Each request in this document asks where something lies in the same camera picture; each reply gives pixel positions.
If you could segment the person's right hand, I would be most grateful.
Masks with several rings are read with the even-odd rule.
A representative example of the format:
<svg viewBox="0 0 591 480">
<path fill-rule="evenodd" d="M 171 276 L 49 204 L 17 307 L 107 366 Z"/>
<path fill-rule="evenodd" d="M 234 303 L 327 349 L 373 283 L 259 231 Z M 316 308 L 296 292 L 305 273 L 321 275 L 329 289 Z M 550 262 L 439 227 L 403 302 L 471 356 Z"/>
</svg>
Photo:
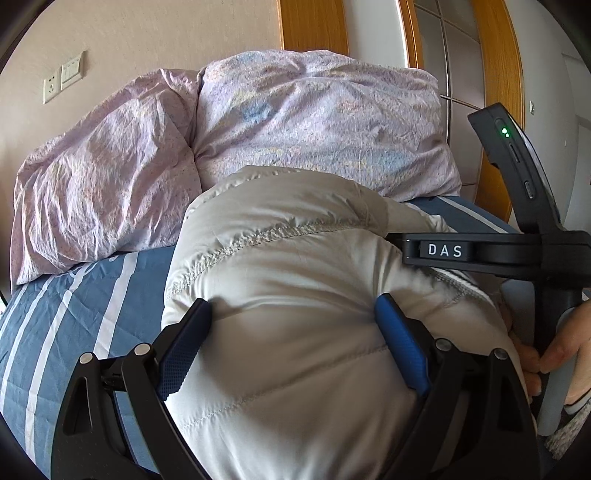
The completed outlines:
<svg viewBox="0 0 591 480">
<path fill-rule="evenodd" d="M 550 345 L 539 353 L 524 343 L 516 331 L 526 327 L 533 316 L 527 302 L 533 298 L 533 288 L 526 282 L 506 281 L 501 284 L 497 299 L 503 321 L 504 346 L 518 370 L 521 388 L 528 401 L 542 394 L 542 376 L 575 361 L 575 368 L 564 404 L 571 406 L 590 395 L 590 302 L 576 307 L 559 328 Z"/>
</svg>

